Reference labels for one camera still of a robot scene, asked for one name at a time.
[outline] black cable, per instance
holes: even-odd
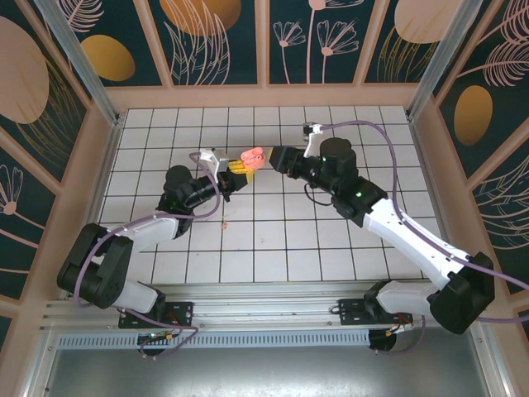
[[[330,207],[332,205],[332,203],[320,203],[319,201],[316,201],[314,198],[312,198],[310,196],[310,194],[308,193],[307,186],[310,186],[310,185],[309,184],[305,184],[305,186],[303,186],[303,190],[305,190],[305,194],[307,195],[307,199],[311,200],[315,204],[322,205],[323,207]]]

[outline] gray floor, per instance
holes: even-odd
[[[52,397],[480,397],[488,395],[469,337],[427,330],[402,356],[367,347],[185,349],[160,361],[135,351],[62,351]]]

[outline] pink object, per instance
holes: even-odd
[[[245,151],[241,154],[241,160],[243,161],[245,168],[251,170],[258,170],[259,168],[263,168],[266,164],[262,147],[254,147],[249,151]]]

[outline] orange object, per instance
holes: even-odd
[[[249,151],[245,151],[241,154],[241,160],[243,161],[245,168],[251,170],[258,170],[259,168],[263,168],[266,164],[262,147],[254,147]]]

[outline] white tile floor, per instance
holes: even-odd
[[[166,170],[176,164],[195,170],[188,154],[200,147],[222,147],[237,158],[252,146],[304,146],[303,122],[355,119],[388,132],[398,158],[398,201],[439,235],[404,111],[391,106],[130,110],[100,223],[112,227],[154,211]],[[361,175],[391,189],[389,151],[374,129],[343,127],[333,133],[351,141]],[[303,186],[268,165],[205,222],[195,222],[177,240],[135,254],[130,276],[154,284],[422,277],[390,244],[345,221],[333,207],[309,201]],[[324,193],[315,192],[314,198],[329,201]]]

